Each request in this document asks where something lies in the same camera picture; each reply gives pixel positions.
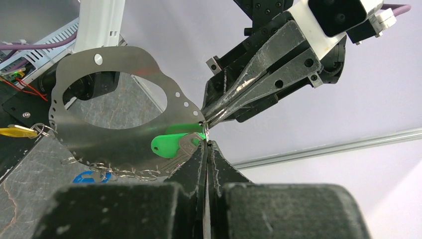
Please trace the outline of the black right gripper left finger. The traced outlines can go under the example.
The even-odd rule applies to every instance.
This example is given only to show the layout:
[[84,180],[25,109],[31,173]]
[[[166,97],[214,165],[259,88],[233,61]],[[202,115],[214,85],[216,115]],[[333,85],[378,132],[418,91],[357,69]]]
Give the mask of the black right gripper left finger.
[[175,184],[175,214],[172,216],[173,239],[203,239],[204,210],[206,204],[206,174],[208,145],[198,144],[196,151],[165,183]]

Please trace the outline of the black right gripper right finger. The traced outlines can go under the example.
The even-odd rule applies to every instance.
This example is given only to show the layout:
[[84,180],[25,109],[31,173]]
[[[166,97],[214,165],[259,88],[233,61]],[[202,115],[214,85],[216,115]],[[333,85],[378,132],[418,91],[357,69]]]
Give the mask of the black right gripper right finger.
[[229,238],[230,212],[226,198],[226,185],[251,183],[251,181],[225,159],[216,141],[208,142],[207,173],[211,238],[227,239]]

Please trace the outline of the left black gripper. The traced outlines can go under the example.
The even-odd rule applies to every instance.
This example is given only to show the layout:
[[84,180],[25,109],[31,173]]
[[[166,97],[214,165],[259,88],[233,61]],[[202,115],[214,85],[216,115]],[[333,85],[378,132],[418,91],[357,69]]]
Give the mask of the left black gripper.
[[208,66],[202,113],[208,128],[244,122],[311,85],[335,84],[344,67],[346,37],[318,59],[292,15],[285,11]]

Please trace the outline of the silver key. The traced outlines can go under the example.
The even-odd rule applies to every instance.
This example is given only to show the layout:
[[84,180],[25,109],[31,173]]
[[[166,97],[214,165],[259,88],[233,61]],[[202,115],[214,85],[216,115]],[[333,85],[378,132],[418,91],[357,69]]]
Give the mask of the silver key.
[[163,173],[168,174],[168,177],[173,175],[191,158],[202,140],[202,133],[193,132],[183,135],[178,141],[179,148],[176,150],[176,155],[162,166]]

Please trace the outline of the green key tag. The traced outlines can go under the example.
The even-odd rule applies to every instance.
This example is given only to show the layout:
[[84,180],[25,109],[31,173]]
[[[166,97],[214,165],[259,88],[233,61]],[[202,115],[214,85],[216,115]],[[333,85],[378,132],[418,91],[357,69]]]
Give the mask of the green key tag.
[[172,158],[179,149],[179,140],[188,133],[197,132],[202,138],[202,122],[172,124],[165,129],[164,134],[154,137],[151,141],[151,150],[163,158]]

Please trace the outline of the blue key tag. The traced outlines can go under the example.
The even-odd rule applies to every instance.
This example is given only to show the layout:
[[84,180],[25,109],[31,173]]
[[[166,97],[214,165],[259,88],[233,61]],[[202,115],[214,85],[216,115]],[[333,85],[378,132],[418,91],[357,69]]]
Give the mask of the blue key tag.
[[106,183],[110,180],[111,173],[99,171],[85,171],[77,175],[72,183],[74,184],[90,184],[90,183]]

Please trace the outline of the yellow key tag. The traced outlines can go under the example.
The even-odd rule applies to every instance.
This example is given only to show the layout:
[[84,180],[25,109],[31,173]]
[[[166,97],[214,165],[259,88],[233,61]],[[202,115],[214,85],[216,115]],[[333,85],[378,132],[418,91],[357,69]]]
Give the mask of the yellow key tag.
[[0,134],[15,138],[33,138],[38,135],[38,132],[20,125],[11,124],[8,127],[1,128]]

